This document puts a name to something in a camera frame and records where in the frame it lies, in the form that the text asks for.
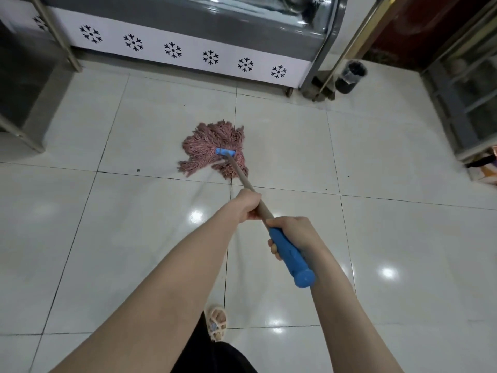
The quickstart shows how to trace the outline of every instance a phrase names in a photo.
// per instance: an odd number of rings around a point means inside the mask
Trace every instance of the black pants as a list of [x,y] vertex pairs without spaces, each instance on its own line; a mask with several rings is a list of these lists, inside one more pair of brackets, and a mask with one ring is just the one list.
[[213,342],[207,331],[202,312],[197,326],[179,355],[171,373],[257,373],[249,361],[235,347]]

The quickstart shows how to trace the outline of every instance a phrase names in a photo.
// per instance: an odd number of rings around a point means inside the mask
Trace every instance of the white tile floor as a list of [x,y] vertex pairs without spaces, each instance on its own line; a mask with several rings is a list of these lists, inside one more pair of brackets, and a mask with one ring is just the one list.
[[[43,373],[183,236],[235,196],[176,172],[201,121],[245,125],[254,186],[307,215],[406,372],[497,366],[497,188],[454,159],[413,72],[367,63],[348,96],[84,62],[34,155],[0,134],[0,371]],[[308,290],[241,225],[210,303],[260,371],[331,370]],[[285,359],[276,356],[285,355]]]

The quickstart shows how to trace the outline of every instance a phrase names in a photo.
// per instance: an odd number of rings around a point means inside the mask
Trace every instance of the display refrigerator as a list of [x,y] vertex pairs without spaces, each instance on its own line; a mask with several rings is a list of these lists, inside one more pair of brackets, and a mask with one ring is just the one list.
[[[337,37],[347,0],[42,0],[74,47],[299,87]],[[13,29],[49,34],[29,0]]]

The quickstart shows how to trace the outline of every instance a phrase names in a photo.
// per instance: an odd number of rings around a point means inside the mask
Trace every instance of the black trash bin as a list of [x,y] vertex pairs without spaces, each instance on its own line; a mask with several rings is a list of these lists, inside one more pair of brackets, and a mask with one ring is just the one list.
[[342,94],[348,94],[357,83],[368,74],[367,68],[361,62],[350,61],[335,81],[335,89]]

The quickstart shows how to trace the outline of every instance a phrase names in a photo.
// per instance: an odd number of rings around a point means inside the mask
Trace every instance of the person's right hand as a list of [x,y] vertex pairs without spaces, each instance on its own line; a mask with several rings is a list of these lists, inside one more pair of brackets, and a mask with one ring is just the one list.
[[[324,245],[323,240],[307,217],[281,216],[267,219],[266,224],[270,228],[282,229],[286,238],[303,253]],[[270,239],[267,241],[267,244],[271,248],[271,252],[281,261],[277,246],[274,244],[273,240]]]

